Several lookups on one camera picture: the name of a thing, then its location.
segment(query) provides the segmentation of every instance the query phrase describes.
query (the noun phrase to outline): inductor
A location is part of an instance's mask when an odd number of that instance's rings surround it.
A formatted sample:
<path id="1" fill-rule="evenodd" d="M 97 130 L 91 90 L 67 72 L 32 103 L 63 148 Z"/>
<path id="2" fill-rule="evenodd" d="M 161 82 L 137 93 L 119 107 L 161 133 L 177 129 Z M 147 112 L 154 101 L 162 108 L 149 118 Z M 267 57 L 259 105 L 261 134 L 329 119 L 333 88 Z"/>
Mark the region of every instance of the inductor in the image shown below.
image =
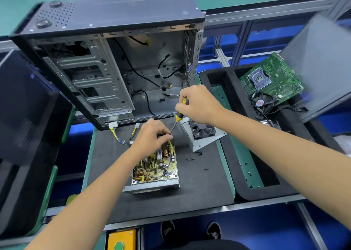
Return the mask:
<path id="1" fill-rule="evenodd" d="M 168 156 L 168 148 L 164 148 L 163 149 L 163 154 L 164 154 L 165 157 Z"/>

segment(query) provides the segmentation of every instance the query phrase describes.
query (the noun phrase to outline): green circuit board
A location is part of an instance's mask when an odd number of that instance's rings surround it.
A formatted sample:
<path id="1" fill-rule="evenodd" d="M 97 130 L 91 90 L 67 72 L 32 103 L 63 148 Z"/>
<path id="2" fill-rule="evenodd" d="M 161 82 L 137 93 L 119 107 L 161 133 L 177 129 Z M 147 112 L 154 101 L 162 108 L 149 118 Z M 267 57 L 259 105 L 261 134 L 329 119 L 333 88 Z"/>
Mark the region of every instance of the green circuit board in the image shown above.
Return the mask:
<path id="1" fill-rule="evenodd" d="M 272 83 L 262 88 L 260 92 L 276 97 L 278 100 L 277 104 L 292 98 L 305 88 L 300 79 L 296 76 L 294 70 L 284 62 L 284 59 L 278 53 L 272 53 L 245 75 L 240 77 L 240 82 L 248 96 L 257 91 L 254 83 L 248 76 L 259 67 L 263 69 L 264 73 L 272 81 Z"/>

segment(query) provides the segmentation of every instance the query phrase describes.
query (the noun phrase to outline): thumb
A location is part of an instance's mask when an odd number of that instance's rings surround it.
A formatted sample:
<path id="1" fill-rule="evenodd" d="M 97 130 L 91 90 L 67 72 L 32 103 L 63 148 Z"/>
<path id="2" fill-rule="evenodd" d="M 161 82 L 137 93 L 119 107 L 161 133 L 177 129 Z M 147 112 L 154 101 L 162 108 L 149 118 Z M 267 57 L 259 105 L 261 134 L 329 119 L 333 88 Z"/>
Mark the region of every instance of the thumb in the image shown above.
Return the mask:
<path id="1" fill-rule="evenodd" d="M 163 135 L 157 139 L 157 143 L 162 146 L 164 143 L 166 143 L 169 140 L 172 140 L 173 136 L 172 135 Z"/>
<path id="2" fill-rule="evenodd" d="M 185 105 L 185 104 L 183 104 L 183 103 L 177 103 L 177 105 L 175 106 L 176 108 L 176 110 L 178 111 L 178 112 L 180 112 L 181 114 L 183 114 L 183 115 L 187 115 L 187 112 L 188 112 L 188 107 L 189 105 Z"/>

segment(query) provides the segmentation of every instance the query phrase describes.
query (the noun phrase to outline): black sneaker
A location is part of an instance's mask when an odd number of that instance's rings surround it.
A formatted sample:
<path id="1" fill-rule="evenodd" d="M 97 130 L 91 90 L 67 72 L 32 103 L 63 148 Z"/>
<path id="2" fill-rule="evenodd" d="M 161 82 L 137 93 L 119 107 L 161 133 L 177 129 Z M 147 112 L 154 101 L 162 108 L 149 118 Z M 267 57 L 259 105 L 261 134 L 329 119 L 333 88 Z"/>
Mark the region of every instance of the black sneaker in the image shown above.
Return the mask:
<path id="1" fill-rule="evenodd" d="M 174 234 L 175 226 L 173 221 L 162 221 L 161 222 L 161 234 L 164 242 L 167 242 L 167 235 Z"/>
<path id="2" fill-rule="evenodd" d="M 222 231 L 220 229 L 220 226 L 217 222 L 212 221 L 206 229 L 206 233 L 209 236 L 209 238 L 211 239 L 221 239 L 221 234 Z"/>

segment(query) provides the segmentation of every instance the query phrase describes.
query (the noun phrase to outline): person's left hand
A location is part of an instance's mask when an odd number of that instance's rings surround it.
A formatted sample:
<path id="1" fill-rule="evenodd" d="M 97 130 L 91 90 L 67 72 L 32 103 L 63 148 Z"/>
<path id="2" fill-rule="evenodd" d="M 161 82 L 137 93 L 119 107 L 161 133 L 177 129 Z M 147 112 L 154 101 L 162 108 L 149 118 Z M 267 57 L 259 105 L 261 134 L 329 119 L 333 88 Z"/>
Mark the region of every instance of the person's left hand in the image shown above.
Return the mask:
<path id="1" fill-rule="evenodd" d="M 157 133 L 164 135 L 157 138 Z M 155 153 L 162 144 L 173 138 L 169 133 L 169 129 L 160 120 L 149 119 L 142 125 L 137 138 L 129 150 L 135 151 L 140 156 L 140 159 L 146 158 Z"/>

